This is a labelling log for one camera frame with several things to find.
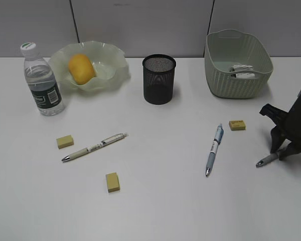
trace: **bottle label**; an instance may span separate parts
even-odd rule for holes
[[[57,83],[55,83],[53,87],[43,91],[31,90],[31,93],[38,108],[41,109],[49,109],[55,107],[61,102],[61,95]]]

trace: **green plastic basket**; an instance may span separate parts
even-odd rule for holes
[[[253,70],[230,72],[235,64],[252,65]],[[253,35],[226,29],[206,38],[205,73],[211,92],[222,98],[246,99],[258,95],[267,83],[273,65],[261,42]],[[236,78],[237,73],[254,73],[254,78]]]

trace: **eraser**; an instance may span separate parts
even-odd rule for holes
[[[119,180],[117,173],[110,173],[106,175],[108,192],[114,192],[120,190]]]
[[[229,126],[232,131],[241,131],[241,130],[245,130],[245,128],[246,128],[243,120],[240,120],[240,121],[230,120]]]
[[[74,144],[74,139],[72,139],[71,135],[57,139],[57,145],[58,145],[59,149],[68,147],[68,146],[72,146],[73,144]]]

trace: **water bottle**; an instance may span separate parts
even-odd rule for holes
[[[43,115],[55,115],[64,110],[59,88],[49,64],[39,56],[35,43],[20,46],[25,57],[25,78],[35,99],[37,107]]]

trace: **pen holder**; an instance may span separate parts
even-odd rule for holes
[[[153,54],[143,62],[144,98],[151,104],[165,104],[172,99],[176,61],[164,54]]]

